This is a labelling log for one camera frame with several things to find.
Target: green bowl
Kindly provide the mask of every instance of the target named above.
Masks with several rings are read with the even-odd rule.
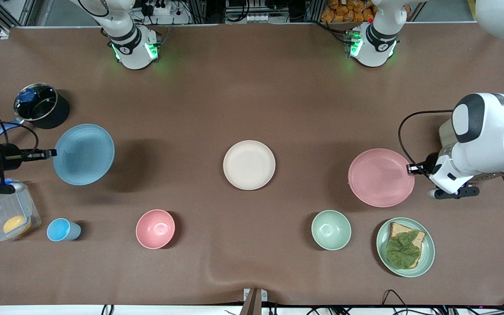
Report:
[[[312,237],[323,249],[337,251],[351,238],[350,221],[336,210],[324,210],[312,220]]]
[[[421,246],[420,261],[414,269],[400,269],[392,265],[386,258],[386,243],[388,243],[388,237],[390,237],[390,225],[392,224],[392,222],[405,225],[406,227],[412,229],[423,231],[426,234]],[[378,234],[376,234],[376,251],[378,252],[380,260],[382,260],[384,265],[388,269],[390,269],[390,271],[402,277],[419,277],[431,268],[434,261],[434,243],[431,235],[429,234],[429,231],[427,231],[425,227],[417,221],[408,219],[407,217],[396,217],[382,224],[382,227],[380,227],[380,230],[378,230]]]

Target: saucepan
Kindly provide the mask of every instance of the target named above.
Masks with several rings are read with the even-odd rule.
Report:
[[[70,105],[52,86],[46,83],[34,83],[20,91],[13,105],[16,118],[4,123],[6,130],[19,127],[29,122],[42,129],[52,129],[66,121],[70,114]]]

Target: toast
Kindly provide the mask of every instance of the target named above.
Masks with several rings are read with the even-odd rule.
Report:
[[[405,225],[398,224],[396,222],[392,222],[390,224],[390,237],[388,239],[391,239],[392,237],[400,234],[400,233],[405,233],[405,232],[411,232],[414,231],[415,229],[412,229],[410,227],[406,227]],[[412,241],[412,244],[415,245],[418,249],[421,251],[421,246],[424,243],[424,238],[425,238],[425,232],[419,231],[417,233],[416,238]],[[420,256],[416,259],[416,261],[411,265],[408,269],[414,269],[417,266],[417,263],[420,261],[421,254]]]

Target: pink bowl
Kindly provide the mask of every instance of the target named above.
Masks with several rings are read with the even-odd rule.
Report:
[[[136,226],[138,242],[146,249],[160,249],[174,236],[174,220],[165,210],[151,210],[142,215]]]
[[[388,149],[372,149],[350,165],[348,181],[353,193],[374,207],[392,207],[406,200],[416,182],[408,175],[408,160]]]

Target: brown table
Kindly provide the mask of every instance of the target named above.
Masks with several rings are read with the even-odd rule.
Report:
[[[16,93],[47,82],[72,113],[39,130],[51,148],[69,128],[96,123],[116,144],[110,172],[95,184],[62,182],[52,162],[8,175],[26,181],[42,225],[0,243],[0,305],[201,304],[242,298],[262,287],[281,304],[378,304],[395,289],[408,304],[504,303],[504,183],[460,201],[427,197],[430,182],[390,209],[365,205],[347,170],[360,152],[400,151],[400,120],[418,110],[453,108],[476,91],[504,91],[504,44],[477,24],[411,24],[394,57],[378,69],[346,59],[318,26],[173,28],[161,60],[145,70],[114,61],[97,29],[14,29],[0,41],[0,116]],[[439,149],[447,116],[416,117],[405,142],[417,160]],[[276,175],[258,191],[224,178],[225,152],[254,139],[276,156]],[[32,145],[24,131],[11,140]],[[140,215],[170,211],[168,249],[141,247]],[[352,223],[350,243],[322,251],[310,236],[317,212],[336,209]],[[52,243],[56,217],[80,221],[80,241]],[[380,263],[376,230],[410,217],[430,231],[436,260],[425,275],[397,277]]]

